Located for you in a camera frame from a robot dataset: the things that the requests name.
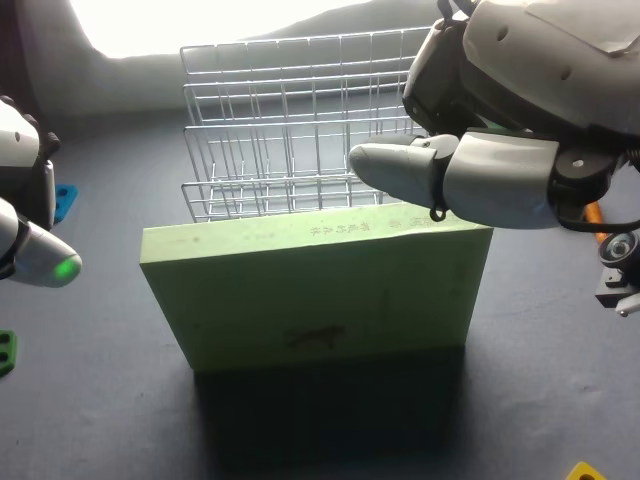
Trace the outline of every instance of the wire basket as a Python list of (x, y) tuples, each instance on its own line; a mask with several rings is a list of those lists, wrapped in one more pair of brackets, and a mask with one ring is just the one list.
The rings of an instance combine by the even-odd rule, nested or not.
[(429, 27), (181, 49), (195, 222), (397, 201), (351, 171), (352, 146), (426, 135), (402, 85)]

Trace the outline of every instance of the green light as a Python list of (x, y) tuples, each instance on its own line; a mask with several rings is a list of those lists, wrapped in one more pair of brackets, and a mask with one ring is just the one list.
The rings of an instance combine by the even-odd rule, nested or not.
[(76, 263), (73, 258), (67, 258), (60, 262), (53, 270), (53, 274), (58, 279), (68, 278), (76, 273)]

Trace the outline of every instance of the blue block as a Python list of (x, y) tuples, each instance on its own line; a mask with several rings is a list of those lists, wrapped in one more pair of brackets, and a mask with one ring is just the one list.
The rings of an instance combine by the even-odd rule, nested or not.
[(78, 189), (73, 185), (56, 185), (56, 214), (54, 223), (64, 220), (67, 212), (78, 196)]

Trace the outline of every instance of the green block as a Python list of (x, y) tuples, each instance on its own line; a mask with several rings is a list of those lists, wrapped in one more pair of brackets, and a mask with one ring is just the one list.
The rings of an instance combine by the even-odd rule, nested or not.
[(0, 378), (16, 366), (17, 347), (16, 334), (11, 330), (0, 330)]
[(145, 229), (195, 371), (463, 345), (492, 230), (409, 204)]

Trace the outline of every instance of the camera lens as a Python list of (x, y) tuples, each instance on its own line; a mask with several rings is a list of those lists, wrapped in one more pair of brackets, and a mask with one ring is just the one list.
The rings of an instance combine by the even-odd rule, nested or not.
[(634, 233), (609, 235), (598, 249), (605, 267), (625, 270), (638, 260), (638, 237)]

